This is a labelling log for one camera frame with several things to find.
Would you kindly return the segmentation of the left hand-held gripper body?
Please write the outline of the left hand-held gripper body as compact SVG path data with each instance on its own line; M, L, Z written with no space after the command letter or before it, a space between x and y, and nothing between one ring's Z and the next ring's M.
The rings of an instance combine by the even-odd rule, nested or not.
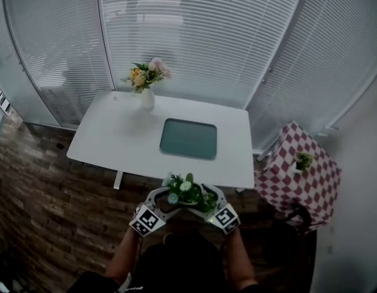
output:
M169 219L181 210L180 206L175 206L169 211L163 211L157 207L158 199L168 194L169 189L167 187L150 191L145 201L136 208L129 226L141 236L147 236L163 227Z

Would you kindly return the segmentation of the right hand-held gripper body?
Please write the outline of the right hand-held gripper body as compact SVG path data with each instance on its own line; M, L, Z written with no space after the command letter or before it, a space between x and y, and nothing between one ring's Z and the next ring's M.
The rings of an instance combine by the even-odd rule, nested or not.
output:
M205 222L221 229L224 234L229 234L241 224L239 216L227 201L223 191L213 185L200 184L202 194L209 200L207 210L203 211L197 206L188 207L188 210L202 218Z

